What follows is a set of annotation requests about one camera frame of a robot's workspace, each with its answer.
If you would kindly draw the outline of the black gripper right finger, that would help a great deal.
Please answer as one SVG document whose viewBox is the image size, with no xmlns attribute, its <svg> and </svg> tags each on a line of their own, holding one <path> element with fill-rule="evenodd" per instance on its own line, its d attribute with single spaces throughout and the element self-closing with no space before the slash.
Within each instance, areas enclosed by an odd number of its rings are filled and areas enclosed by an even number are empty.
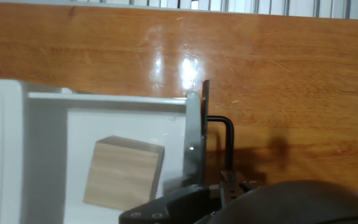
<svg viewBox="0 0 358 224">
<path fill-rule="evenodd" d="M 230 204 L 232 201 L 251 190 L 260 187 L 260 182 L 247 180 L 240 172 L 222 171 L 219 193 L 222 204 Z"/>
</svg>

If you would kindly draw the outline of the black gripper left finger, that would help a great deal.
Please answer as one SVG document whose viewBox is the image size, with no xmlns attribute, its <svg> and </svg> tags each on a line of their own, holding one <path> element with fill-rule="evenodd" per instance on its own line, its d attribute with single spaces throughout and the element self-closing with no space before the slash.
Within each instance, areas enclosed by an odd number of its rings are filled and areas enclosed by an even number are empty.
<svg viewBox="0 0 358 224">
<path fill-rule="evenodd" d="M 221 209 L 219 189 L 189 185 L 123 212 L 119 224 L 189 224 Z"/>
</svg>

